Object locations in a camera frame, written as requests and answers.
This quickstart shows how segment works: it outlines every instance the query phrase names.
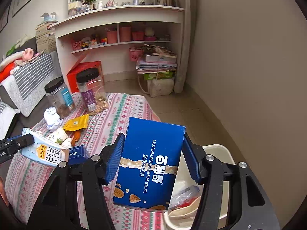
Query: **tiled floor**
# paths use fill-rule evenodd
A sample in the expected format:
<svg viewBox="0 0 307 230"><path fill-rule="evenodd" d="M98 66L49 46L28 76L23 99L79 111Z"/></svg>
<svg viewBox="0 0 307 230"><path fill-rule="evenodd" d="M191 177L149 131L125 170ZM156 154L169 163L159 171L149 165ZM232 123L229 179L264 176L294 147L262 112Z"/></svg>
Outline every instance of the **tiled floor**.
<svg viewBox="0 0 307 230"><path fill-rule="evenodd" d="M106 82L106 92L144 95L153 111L162 122L186 126L186 131L193 143L204 146L222 144L222 137L205 119L186 91L151 98L143 94L137 80L117 80Z"/></svg>

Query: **toy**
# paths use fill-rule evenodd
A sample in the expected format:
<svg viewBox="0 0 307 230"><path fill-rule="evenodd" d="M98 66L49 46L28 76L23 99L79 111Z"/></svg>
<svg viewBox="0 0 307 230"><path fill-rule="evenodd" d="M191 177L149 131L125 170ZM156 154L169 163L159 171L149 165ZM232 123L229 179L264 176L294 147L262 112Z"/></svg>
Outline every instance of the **toy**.
<svg viewBox="0 0 307 230"><path fill-rule="evenodd" d="M108 44L108 38L103 38L101 40L101 45L105 45L105 44Z"/></svg>
<svg viewBox="0 0 307 230"><path fill-rule="evenodd" d="M88 48L88 47L89 47L88 42L83 42L82 43L82 46L81 46L82 49L83 48Z"/></svg>

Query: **potted plant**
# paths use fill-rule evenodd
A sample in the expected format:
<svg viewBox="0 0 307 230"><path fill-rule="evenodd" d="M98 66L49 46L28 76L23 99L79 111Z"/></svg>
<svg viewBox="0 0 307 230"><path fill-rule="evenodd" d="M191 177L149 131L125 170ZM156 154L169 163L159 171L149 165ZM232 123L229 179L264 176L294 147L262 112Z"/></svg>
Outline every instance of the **potted plant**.
<svg viewBox="0 0 307 230"><path fill-rule="evenodd" d="M85 0L84 4L88 4L89 8L91 8L91 9L96 9L95 4L94 4L96 1L97 0Z"/></svg>

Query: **pink container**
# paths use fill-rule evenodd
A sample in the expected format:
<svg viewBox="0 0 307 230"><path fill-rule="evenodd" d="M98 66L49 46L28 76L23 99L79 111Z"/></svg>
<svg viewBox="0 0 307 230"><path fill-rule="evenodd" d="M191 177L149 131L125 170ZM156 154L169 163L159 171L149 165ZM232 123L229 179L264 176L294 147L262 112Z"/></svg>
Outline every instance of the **pink container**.
<svg viewBox="0 0 307 230"><path fill-rule="evenodd" d="M82 45L82 42L81 42L81 41L74 42L74 43L73 43L73 50L74 50L74 51L80 50L80 49L81 49L81 45Z"/></svg>
<svg viewBox="0 0 307 230"><path fill-rule="evenodd" d="M132 32L132 39L134 41L143 41L144 40L144 32L143 31Z"/></svg>
<svg viewBox="0 0 307 230"><path fill-rule="evenodd" d="M130 53L130 60L131 61L137 61L138 58L140 56L142 56L143 50L142 49L133 49L133 48L131 48L131 49L129 49L129 53Z"/></svg>
<svg viewBox="0 0 307 230"><path fill-rule="evenodd" d="M106 37L108 39L108 44L117 43L117 31L106 32Z"/></svg>
<svg viewBox="0 0 307 230"><path fill-rule="evenodd" d="M120 42L131 41L131 27L121 27L119 29Z"/></svg>

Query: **small blue box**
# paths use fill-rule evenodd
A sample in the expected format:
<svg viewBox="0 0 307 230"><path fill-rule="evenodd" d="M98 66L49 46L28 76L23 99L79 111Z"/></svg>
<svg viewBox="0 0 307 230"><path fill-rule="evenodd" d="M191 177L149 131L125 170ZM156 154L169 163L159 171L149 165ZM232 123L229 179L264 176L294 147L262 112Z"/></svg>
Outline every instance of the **small blue box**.
<svg viewBox="0 0 307 230"><path fill-rule="evenodd" d="M131 117L113 201L117 205L166 211L179 165L185 127Z"/></svg>
<svg viewBox="0 0 307 230"><path fill-rule="evenodd" d="M80 164L89 158L89 154L83 145L72 147L69 149L68 164Z"/></svg>

